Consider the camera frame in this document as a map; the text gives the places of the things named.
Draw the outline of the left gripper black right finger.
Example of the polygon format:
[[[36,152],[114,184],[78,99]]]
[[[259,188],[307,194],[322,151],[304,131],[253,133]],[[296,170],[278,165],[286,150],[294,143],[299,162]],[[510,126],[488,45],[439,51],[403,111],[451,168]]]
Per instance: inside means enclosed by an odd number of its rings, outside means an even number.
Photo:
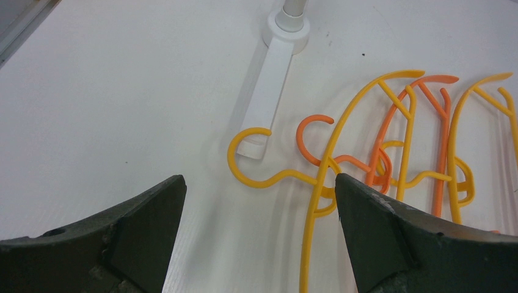
[[[517,291],[517,237],[438,218],[345,173],[335,197],[359,292]]]

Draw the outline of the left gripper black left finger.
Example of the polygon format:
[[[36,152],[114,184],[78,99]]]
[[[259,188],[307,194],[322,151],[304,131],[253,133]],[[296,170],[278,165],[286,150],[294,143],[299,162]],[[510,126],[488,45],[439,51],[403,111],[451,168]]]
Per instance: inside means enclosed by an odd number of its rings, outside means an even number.
[[[186,192],[175,175],[39,237],[1,241],[1,291],[161,292]]]

